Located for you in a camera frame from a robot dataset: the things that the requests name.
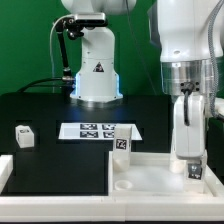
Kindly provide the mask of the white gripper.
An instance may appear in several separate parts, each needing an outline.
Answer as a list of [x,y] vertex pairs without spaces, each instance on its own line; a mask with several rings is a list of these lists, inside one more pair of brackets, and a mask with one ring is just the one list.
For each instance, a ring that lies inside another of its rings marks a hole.
[[174,104],[173,146],[179,159],[199,158],[205,150],[204,97],[190,95],[188,98],[189,125],[184,123],[184,97]]

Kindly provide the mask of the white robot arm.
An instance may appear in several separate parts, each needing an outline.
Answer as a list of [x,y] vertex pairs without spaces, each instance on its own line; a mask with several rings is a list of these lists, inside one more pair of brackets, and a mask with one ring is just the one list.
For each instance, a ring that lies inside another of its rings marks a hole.
[[[125,14],[137,0],[61,0],[76,27],[84,30],[82,67],[72,97],[85,103],[109,103],[118,97],[112,73],[114,36],[108,15]],[[163,91],[174,104],[172,146],[180,159],[205,151],[204,121],[215,109],[217,60],[223,55],[219,11],[224,0],[156,0],[156,28],[162,47]]]

